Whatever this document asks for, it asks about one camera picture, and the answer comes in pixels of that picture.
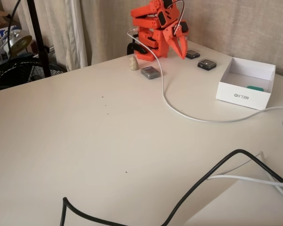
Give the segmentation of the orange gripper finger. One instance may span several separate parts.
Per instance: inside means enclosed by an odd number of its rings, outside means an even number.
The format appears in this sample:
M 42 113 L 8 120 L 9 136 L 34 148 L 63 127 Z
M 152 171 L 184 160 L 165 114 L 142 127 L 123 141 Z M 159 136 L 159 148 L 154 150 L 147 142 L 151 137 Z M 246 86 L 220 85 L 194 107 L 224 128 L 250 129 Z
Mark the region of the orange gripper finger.
M 187 39 L 186 36 L 182 36 L 179 38 L 180 41 L 180 47 L 181 47 L 181 53 L 180 56 L 181 58 L 185 58 L 188 50 L 188 44 L 187 44 Z
M 176 52 L 176 54 L 180 56 L 181 53 L 181 47 L 180 47 L 180 41 L 179 38 L 171 38 L 167 41 L 167 43 L 169 44 L 169 46 Z

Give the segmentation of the orange gripper body black motor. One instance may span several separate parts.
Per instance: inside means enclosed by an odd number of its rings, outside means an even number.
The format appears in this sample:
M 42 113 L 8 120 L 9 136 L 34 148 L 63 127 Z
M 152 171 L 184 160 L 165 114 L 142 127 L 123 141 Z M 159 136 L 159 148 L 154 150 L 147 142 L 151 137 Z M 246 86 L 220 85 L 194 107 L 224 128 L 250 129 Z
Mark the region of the orange gripper body black motor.
M 163 30 L 163 35 L 166 41 L 170 41 L 187 36 L 188 32 L 189 27 L 186 21 L 175 21 Z

